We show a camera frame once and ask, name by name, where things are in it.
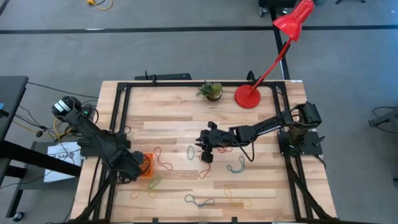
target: black desk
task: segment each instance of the black desk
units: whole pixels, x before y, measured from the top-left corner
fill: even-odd
[[[0,103],[4,103],[2,110],[5,111],[5,113],[2,114],[6,115],[0,117],[0,184],[4,179],[4,176],[20,178],[6,218],[11,218],[16,214],[16,209],[19,204],[19,200],[21,199],[22,192],[28,186],[24,185],[21,187],[21,183],[32,180],[30,178],[23,182],[24,177],[29,178],[31,173],[44,173],[44,169],[54,170],[64,174],[73,175],[75,177],[79,177],[81,171],[81,167],[79,166],[48,156],[46,147],[44,150],[30,150],[4,140],[12,119],[14,119],[19,103],[21,102],[22,96],[24,95],[27,81],[28,77],[0,76]],[[28,169],[28,165],[24,168],[11,166],[11,160],[21,161],[32,165],[29,167],[41,167],[42,169]]]

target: floor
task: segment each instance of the floor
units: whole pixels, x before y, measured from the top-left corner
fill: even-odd
[[[305,25],[394,25],[397,16],[394,0],[344,0],[339,5],[328,0]],[[0,30],[269,25],[269,14],[258,16],[256,0],[117,0],[108,11],[83,0],[10,0],[0,16]],[[323,118],[318,132],[326,136],[326,171],[342,220],[398,220],[398,189],[392,182],[398,177],[398,139],[368,125],[373,108],[398,105],[397,38],[397,29],[306,30],[287,54],[291,79],[303,80]],[[0,49],[0,75],[27,75],[31,82],[87,95],[98,95],[103,80],[132,80],[146,70],[188,72],[194,79],[242,79],[249,70],[259,76],[277,53],[271,30],[3,34]],[[268,77],[281,78],[280,67]],[[62,96],[29,85],[21,105],[50,126],[51,105]],[[25,147],[49,140],[18,126],[6,139]],[[6,178],[2,185],[15,181]],[[0,190],[1,223],[12,223],[3,217],[13,192],[13,187]],[[62,222],[74,194],[75,189],[24,192],[21,223]]]

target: orange object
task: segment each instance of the orange object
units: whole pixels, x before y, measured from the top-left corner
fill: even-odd
[[[152,177],[154,175],[154,154],[145,153],[144,155],[144,163],[139,167],[141,171],[144,171],[148,166],[149,167],[143,174],[141,174],[141,177]]]

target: lamp base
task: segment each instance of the lamp base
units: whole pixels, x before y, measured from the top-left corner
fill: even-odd
[[[256,107],[260,103],[260,92],[254,89],[250,94],[249,91],[252,88],[251,85],[240,86],[235,91],[235,102],[246,109]]]

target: red desk lamp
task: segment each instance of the red desk lamp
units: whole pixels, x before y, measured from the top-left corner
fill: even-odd
[[[287,49],[290,47],[292,41],[298,41],[301,33],[301,25],[306,18],[311,14],[314,8],[312,0],[303,0],[289,15],[284,15],[276,19],[273,24],[278,27],[283,33],[289,36],[289,40],[285,42],[280,54],[275,59],[271,67],[265,74],[256,82],[254,86],[243,85],[240,86],[235,92],[236,103],[243,108],[253,108],[260,103],[260,92],[257,86],[265,79],[265,77],[275,68],[279,60],[286,54]]]

